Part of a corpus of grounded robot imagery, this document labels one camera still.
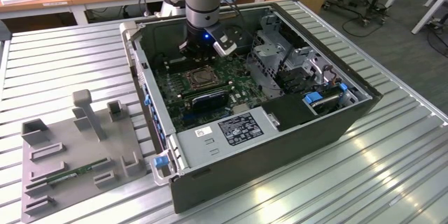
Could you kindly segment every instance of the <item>aluminum extrusion table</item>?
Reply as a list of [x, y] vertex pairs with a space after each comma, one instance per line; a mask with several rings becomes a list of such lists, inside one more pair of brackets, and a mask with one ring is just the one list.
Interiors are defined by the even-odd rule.
[[[448, 221], [446, 116], [300, 3], [277, 3], [384, 94], [369, 115], [337, 142], [178, 215], [168, 186], [148, 174], [36, 223]], [[1, 223], [20, 222], [20, 122], [72, 116], [73, 90], [90, 89], [94, 110], [112, 99], [129, 106], [144, 156], [154, 153], [125, 60], [118, 22], [18, 33], [5, 42]]]

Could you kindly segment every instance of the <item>blue latch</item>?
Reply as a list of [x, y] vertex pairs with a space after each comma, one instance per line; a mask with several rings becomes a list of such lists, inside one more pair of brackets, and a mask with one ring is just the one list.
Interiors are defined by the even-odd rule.
[[156, 168], [160, 168], [168, 165], [169, 164], [168, 156], [156, 157], [156, 159], [153, 160], [153, 164], [156, 165]]
[[146, 94], [145, 96], [145, 106], [148, 106], [150, 104], [150, 99], [149, 99], [149, 95]]
[[341, 83], [340, 85], [338, 85], [338, 87], [341, 88], [341, 90], [345, 92], [345, 90], [348, 89], [348, 87], [346, 87], [346, 85], [344, 84], [344, 83]]
[[318, 101], [322, 99], [322, 96], [318, 94], [318, 92], [312, 92], [309, 94], [305, 95], [305, 101], [308, 104]]

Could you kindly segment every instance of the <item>green circuit board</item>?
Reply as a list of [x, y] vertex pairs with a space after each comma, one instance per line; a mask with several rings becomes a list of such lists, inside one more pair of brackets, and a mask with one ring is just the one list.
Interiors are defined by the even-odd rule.
[[[156, 83], [178, 132], [233, 115], [241, 106], [250, 109], [268, 100], [245, 68], [245, 59], [237, 55], [216, 58], [188, 71], [158, 70]], [[190, 113], [192, 100], [220, 91], [228, 93], [226, 104], [202, 113]]]

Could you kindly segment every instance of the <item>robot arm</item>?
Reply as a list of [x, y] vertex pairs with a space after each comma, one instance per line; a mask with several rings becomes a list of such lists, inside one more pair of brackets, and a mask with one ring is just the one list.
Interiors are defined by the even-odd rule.
[[234, 40], [226, 35], [218, 22], [218, 7], [221, 0], [164, 0], [176, 7], [185, 8], [186, 41], [180, 50], [194, 48], [206, 50], [213, 46], [220, 56], [229, 55], [236, 49]]

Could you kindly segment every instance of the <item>electronic component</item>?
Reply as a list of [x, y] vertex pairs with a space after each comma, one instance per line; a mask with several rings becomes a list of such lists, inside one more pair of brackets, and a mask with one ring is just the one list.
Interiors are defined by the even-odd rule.
[[244, 111], [249, 110], [249, 107], [246, 106], [246, 103], [242, 103], [232, 108], [233, 114], [238, 114]]
[[[182, 18], [138, 23], [133, 36], [138, 81], [166, 134], [157, 155], [170, 155], [176, 164], [156, 169], [152, 159], [152, 171], [157, 185], [169, 184], [176, 213], [334, 142], [381, 98], [277, 5], [246, 8], [241, 15], [253, 36], [238, 41], [237, 60], [216, 57], [182, 69], [176, 50], [184, 38], [173, 32], [185, 30]], [[161, 53], [178, 65], [176, 72], [149, 64]], [[190, 53], [193, 59], [209, 55]], [[144, 63], [150, 66], [140, 68]]]
[[229, 92], [218, 91], [212, 94], [201, 95], [196, 97], [190, 102], [190, 107], [193, 113], [204, 113], [206, 111], [212, 111], [220, 107], [224, 107], [229, 100]]
[[217, 77], [209, 66], [186, 72], [186, 78], [193, 89], [208, 87], [217, 83]]

